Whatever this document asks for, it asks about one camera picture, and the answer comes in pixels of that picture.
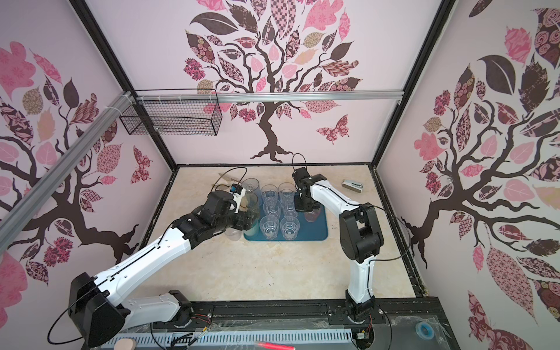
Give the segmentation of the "clear dotted glass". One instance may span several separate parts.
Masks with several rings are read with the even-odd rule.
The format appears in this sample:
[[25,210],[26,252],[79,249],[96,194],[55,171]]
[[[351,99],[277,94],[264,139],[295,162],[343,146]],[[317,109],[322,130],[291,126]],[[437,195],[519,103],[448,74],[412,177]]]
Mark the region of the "clear dotted glass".
[[225,236],[233,241],[239,241],[242,237],[242,232],[239,230],[227,230],[225,232]]

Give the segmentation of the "yellow transparent cup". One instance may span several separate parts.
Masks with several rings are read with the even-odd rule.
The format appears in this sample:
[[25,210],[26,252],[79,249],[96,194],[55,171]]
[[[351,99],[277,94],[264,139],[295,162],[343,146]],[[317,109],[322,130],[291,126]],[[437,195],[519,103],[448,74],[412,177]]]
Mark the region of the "yellow transparent cup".
[[259,214],[260,211],[260,200],[258,195],[255,193],[246,193],[242,198],[241,210],[249,213]]

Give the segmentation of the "clear faceted glass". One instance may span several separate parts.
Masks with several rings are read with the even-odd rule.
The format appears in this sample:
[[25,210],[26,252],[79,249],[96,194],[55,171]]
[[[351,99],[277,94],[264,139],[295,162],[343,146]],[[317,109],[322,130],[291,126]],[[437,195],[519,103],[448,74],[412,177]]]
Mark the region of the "clear faceted glass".
[[267,216],[272,215],[280,218],[282,213],[281,202],[276,198],[267,198],[263,204],[263,211]]
[[267,240],[274,240],[279,234],[279,218],[275,214],[265,215],[259,222],[260,231]]
[[277,200],[279,196],[279,189],[275,185],[268,184],[262,186],[261,193],[264,201],[267,201],[268,199]]

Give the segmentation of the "tall frosted blue cup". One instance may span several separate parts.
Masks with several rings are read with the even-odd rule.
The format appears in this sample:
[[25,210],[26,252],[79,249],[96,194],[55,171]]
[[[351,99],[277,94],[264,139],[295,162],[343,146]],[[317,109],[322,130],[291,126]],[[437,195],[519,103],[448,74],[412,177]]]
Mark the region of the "tall frosted blue cup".
[[257,196],[261,196],[260,182],[256,178],[248,178],[242,182],[242,187],[246,192],[251,192]]

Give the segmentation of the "teal dotted plastic cup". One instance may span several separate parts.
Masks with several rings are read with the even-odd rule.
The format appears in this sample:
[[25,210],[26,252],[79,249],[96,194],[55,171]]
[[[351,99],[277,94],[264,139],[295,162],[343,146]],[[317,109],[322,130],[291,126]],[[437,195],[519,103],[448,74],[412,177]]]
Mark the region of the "teal dotted plastic cup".
[[250,229],[245,230],[244,235],[247,237],[253,237],[259,233],[259,230],[260,230],[260,226],[259,226],[259,221],[257,220],[254,222],[254,224]]

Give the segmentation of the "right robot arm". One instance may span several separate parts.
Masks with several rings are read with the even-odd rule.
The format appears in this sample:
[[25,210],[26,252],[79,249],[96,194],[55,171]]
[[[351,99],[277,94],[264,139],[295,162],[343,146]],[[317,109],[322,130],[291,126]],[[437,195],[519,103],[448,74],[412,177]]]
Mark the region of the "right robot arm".
[[312,176],[305,167],[294,170],[293,180],[296,211],[311,212],[324,207],[338,217],[341,249],[352,261],[346,310],[354,322],[368,319],[375,308],[371,288],[373,267],[384,245],[375,207],[351,200],[335,189],[326,177],[321,174]]

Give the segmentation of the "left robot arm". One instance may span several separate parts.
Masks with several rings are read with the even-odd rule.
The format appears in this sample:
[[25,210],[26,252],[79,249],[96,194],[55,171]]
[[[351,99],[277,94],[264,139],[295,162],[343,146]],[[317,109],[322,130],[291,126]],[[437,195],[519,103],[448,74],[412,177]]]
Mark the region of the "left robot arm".
[[75,277],[67,313],[86,347],[100,347],[121,330],[153,322],[187,324],[190,304],[181,293],[136,300],[129,296],[154,273],[201,243],[229,228],[249,229],[255,218],[242,209],[247,202],[240,185],[229,192],[210,192],[204,205],[174,220],[162,236],[128,259],[94,277],[86,273]]

